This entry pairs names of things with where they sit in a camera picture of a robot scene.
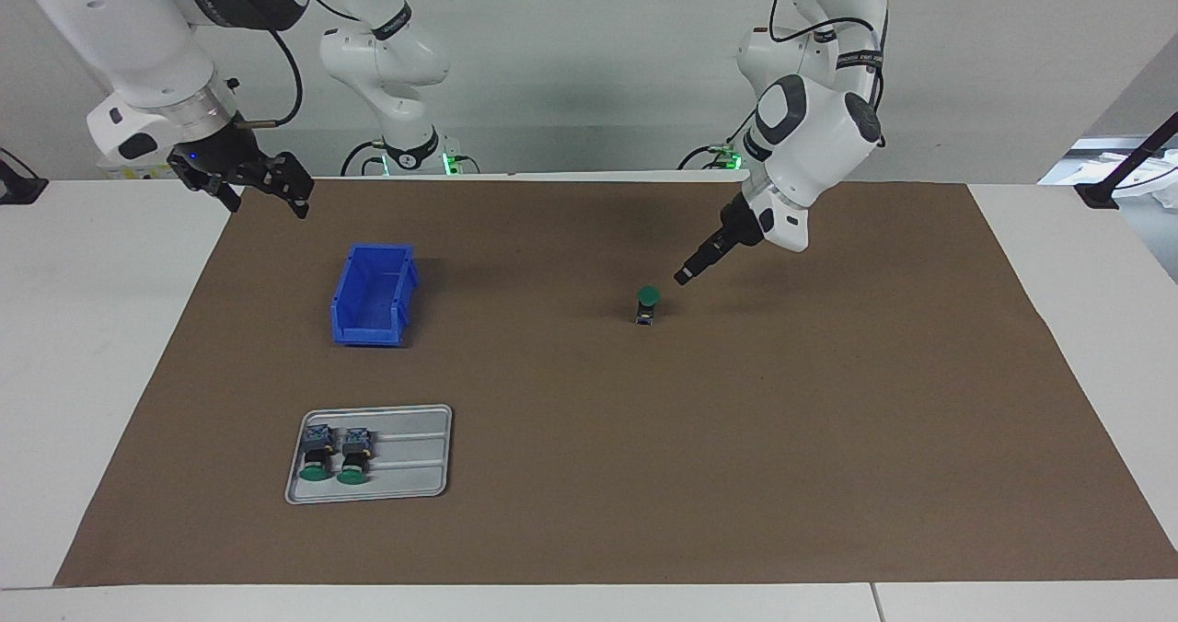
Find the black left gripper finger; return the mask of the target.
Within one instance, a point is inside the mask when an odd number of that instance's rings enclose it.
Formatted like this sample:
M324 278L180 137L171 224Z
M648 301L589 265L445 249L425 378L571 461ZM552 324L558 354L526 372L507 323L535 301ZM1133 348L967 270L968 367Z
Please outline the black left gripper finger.
M732 252L732 241L702 241L699 249L688 257L681 267L681 285L699 278L707 269L714 266Z
M674 282L690 282L699 277L706 269L715 265L721 258L721 240L719 237L713 236L710 239L702 241L699 249L691 253L686 262L683 262L682 267L674 274Z

